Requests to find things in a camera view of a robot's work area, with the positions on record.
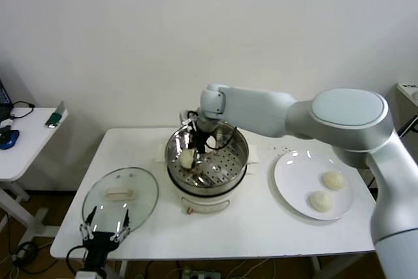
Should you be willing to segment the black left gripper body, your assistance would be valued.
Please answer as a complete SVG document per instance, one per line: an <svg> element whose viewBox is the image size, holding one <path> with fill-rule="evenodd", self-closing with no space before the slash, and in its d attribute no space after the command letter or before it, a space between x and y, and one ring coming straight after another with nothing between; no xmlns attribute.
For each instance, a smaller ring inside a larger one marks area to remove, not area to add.
<svg viewBox="0 0 418 279"><path fill-rule="evenodd" d="M114 233L95 231L93 238L83 240L83 247L88 254L84 263L86 271L101 271L104 269L108 254L116 250L119 242L116 241Z"/></svg>

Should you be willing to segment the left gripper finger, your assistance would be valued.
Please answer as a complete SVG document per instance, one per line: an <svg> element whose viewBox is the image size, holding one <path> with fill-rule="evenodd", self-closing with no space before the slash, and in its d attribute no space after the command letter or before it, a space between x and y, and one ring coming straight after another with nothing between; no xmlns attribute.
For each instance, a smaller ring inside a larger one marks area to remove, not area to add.
<svg viewBox="0 0 418 279"><path fill-rule="evenodd" d="M116 232L110 237L110 240L112 242L123 242L127 238L130 232L131 232L131 228L130 228L129 210L126 209L123 221L118 222Z"/></svg>
<svg viewBox="0 0 418 279"><path fill-rule="evenodd" d="M93 231L91 229L91 223L95 216L97 207L95 206L93 210L88 214L87 218L84 220L83 223L80 224L80 233L82 236L82 240L93 240Z"/></svg>

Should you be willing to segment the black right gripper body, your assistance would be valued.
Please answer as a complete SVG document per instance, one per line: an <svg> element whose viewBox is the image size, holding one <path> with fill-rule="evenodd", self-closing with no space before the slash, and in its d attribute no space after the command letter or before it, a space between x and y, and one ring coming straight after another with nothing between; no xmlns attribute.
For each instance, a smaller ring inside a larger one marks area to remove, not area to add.
<svg viewBox="0 0 418 279"><path fill-rule="evenodd" d="M197 129L192 132L193 142L199 154L206 153L206 142L210 136L209 133Z"/></svg>

